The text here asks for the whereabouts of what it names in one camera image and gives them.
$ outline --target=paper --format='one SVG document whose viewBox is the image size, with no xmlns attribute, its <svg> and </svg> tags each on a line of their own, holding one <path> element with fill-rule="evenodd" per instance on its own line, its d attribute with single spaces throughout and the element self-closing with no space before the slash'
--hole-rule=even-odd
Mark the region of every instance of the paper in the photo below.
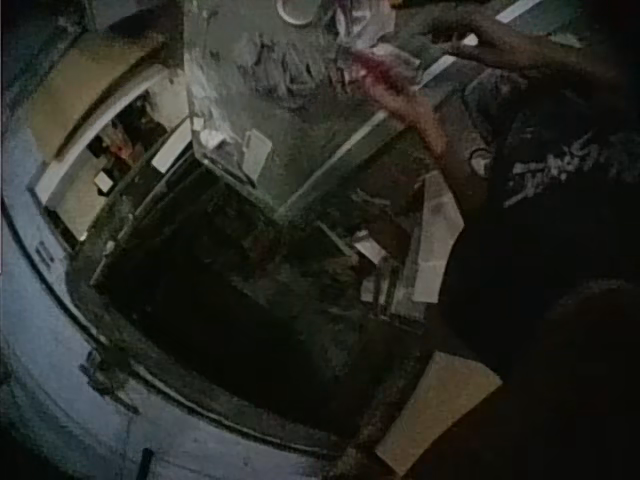
<svg viewBox="0 0 640 480">
<path fill-rule="evenodd" d="M 433 172 L 424 180 L 424 209 L 413 299 L 437 303 L 449 254 L 464 222 L 444 178 Z"/>
</svg>

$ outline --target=black t-shirt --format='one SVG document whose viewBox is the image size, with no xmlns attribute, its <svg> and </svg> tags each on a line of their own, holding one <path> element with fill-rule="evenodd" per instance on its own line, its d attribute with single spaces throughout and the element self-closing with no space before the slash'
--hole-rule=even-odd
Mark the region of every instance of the black t-shirt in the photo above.
<svg viewBox="0 0 640 480">
<path fill-rule="evenodd" d="M 454 246 L 443 316 L 504 378 L 565 295 L 640 283 L 640 137 L 606 123 L 564 93 L 531 99 L 501 142 L 486 210 Z"/>
</svg>

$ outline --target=person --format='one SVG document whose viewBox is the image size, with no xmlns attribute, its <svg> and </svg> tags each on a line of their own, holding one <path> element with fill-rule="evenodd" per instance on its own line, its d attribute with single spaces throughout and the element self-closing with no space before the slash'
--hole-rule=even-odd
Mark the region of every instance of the person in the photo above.
<svg viewBox="0 0 640 480">
<path fill-rule="evenodd" d="M 477 8 L 440 16 L 429 31 L 434 40 L 453 38 L 447 53 L 517 72 L 527 84 L 506 122 L 489 119 L 498 138 L 485 182 L 460 161 L 425 96 L 363 80 L 374 101 L 418 131 L 456 197 L 466 225 L 448 262 L 440 313 L 508 379 L 562 298 L 592 281 L 640 280 L 632 85 L 616 62 L 519 33 Z M 477 46 L 459 41 L 470 33 Z"/>
<path fill-rule="evenodd" d="M 626 21 L 624 2 L 608 3 Z M 631 38 L 624 27 L 620 38 Z M 602 61 L 478 10 L 440 17 L 431 31 L 474 33 L 477 46 L 447 51 L 518 72 L 527 87 L 493 125 L 500 138 L 484 185 L 466 181 L 470 167 L 424 96 L 365 79 L 379 105 L 420 133 L 456 196 L 465 228 L 439 308 L 504 380 L 406 478 L 623 476 L 635 460 L 640 366 L 634 59 Z"/>
</svg>

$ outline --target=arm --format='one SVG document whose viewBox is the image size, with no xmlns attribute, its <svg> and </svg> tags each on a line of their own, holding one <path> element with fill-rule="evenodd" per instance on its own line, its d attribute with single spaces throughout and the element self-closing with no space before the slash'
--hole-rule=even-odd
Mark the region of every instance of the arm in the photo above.
<svg viewBox="0 0 640 480">
<path fill-rule="evenodd" d="M 445 42 L 448 54 L 490 67 L 562 75 L 610 90 L 624 86 L 624 76 L 612 62 L 598 58 L 587 49 L 518 32 L 477 8 L 460 8 L 439 16 L 428 31 L 434 42 Z M 460 41 L 469 34 L 478 38 L 476 46 Z"/>
<path fill-rule="evenodd" d="M 367 94 L 394 117 L 414 128 L 425 144 L 436 166 L 442 172 L 465 217 L 484 203 L 486 184 L 462 159 L 440 124 L 426 97 L 418 92 L 396 92 L 372 78 L 364 80 Z"/>
</svg>

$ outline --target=hand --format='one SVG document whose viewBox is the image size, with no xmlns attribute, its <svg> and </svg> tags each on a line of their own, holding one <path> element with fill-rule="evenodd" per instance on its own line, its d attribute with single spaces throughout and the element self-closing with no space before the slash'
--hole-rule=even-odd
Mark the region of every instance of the hand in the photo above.
<svg viewBox="0 0 640 480">
<path fill-rule="evenodd" d="M 449 55 L 507 70 L 544 66 L 545 46 L 551 43 L 518 32 L 473 7 L 458 8 L 435 18 L 428 32 L 434 43 L 449 42 L 444 46 Z M 462 43 L 469 34 L 478 38 L 477 46 Z"/>
<path fill-rule="evenodd" d="M 380 107 L 398 120 L 416 128 L 434 159 L 444 157 L 447 138 L 429 100 L 410 89 L 397 92 L 368 76 L 363 79 L 364 90 Z"/>
</svg>

